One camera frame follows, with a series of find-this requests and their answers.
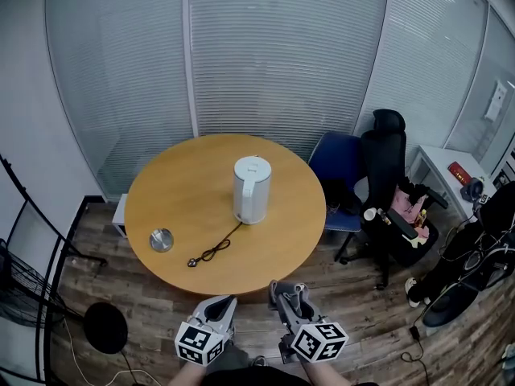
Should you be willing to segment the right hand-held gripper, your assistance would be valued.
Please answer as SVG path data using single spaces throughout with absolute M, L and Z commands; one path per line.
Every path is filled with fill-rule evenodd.
M 302 294 L 298 296 L 297 308 L 291 301 L 284 294 L 276 298 L 276 309 L 287 331 L 278 344 L 282 362 L 322 363 L 336 359 L 348 342 L 343 327 L 323 315 Z

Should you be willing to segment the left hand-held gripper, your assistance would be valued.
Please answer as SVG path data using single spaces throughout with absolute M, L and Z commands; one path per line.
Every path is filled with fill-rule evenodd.
M 215 296 L 200 302 L 176 334 L 177 356 L 202 367 L 217 359 L 233 337 L 236 307 L 237 299 L 233 295 Z

